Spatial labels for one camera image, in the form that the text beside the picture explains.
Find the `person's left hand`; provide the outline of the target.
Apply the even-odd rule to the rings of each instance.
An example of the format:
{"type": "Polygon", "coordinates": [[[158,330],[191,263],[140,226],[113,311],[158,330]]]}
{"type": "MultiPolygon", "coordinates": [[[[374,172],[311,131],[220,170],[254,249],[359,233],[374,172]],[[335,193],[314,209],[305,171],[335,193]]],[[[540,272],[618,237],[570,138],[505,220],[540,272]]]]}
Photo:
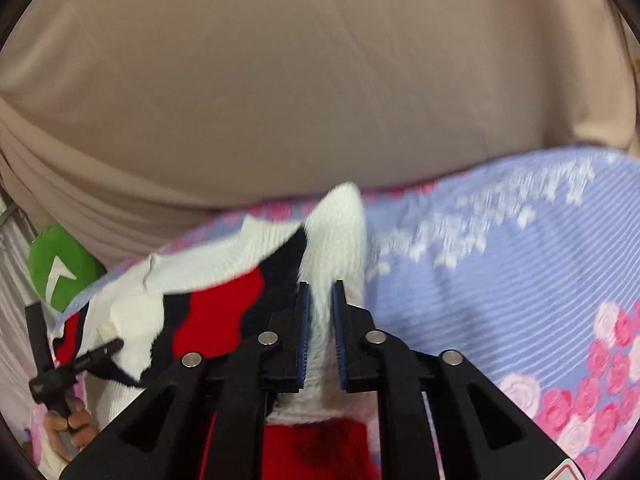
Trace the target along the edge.
{"type": "Polygon", "coordinates": [[[93,425],[84,402],[78,398],[66,398],[66,402],[70,408],[70,416],[64,417],[58,412],[48,411],[44,415],[43,427],[52,450],[62,460],[70,462],[94,440],[99,429],[93,425]]]}

